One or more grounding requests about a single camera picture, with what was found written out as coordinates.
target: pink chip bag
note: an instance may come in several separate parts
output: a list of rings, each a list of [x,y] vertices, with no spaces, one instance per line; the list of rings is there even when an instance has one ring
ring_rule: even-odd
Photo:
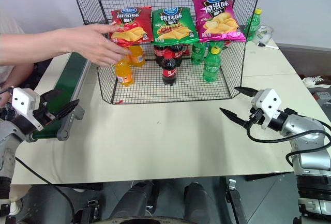
[[[231,0],[193,0],[193,3],[200,42],[246,41],[234,18]]]

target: wire mesh basket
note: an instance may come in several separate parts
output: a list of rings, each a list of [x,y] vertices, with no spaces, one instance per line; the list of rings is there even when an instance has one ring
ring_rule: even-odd
[[[243,29],[252,16],[258,0],[232,0],[238,24]],[[195,21],[192,0],[77,0],[84,24],[111,23],[111,11],[129,7],[152,6],[153,10],[168,7],[189,7]],[[222,63],[216,82],[206,83],[202,79],[203,65],[191,65],[189,57],[183,57],[177,69],[177,80],[173,86],[164,85],[161,68],[155,62],[151,44],[141,45],[146,63],[141,68],[133,67],[135,83],[129,87],[118,83],[114,67],[98,66],[101,95],[112,104],[157,103],[233,98],[234,89],[241,86],[246,43],[232,42],[221,52]]]

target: green chip bag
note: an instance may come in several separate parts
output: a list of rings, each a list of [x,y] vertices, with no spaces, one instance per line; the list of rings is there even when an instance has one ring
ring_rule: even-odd
[[[152,23],[154,34],[152,43],[158,46],[191,44],[199,41],[190,8],[175,7],[153,11]]]

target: white table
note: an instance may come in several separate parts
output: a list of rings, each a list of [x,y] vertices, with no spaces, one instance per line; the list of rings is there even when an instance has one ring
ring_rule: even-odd
[[[36,91],[52,89],[69,55],[55,58]],[[329,123],[279,50],[247,44],[243,86],[274,88],[282,105]],[[220,176],[287,172],[289,143],[260,144],[228,120],[219,107],[248,119],[251,99],[158,104],[111,105],[101,99],[95,69],[82,88],[84,119],[75,121],[68,141],[23,143],[17,156],[58,184],[151,178]],[[256,126],[255,137],[280,135]],[[13,184],[40,184],[17,163]]]

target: red bottle cap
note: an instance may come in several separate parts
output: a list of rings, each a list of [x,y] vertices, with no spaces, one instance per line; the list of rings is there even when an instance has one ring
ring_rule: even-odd
[[[166,59],[171,59],[172,58],[172,52],[169,50],[166,50],[163,54],[163,57]]]

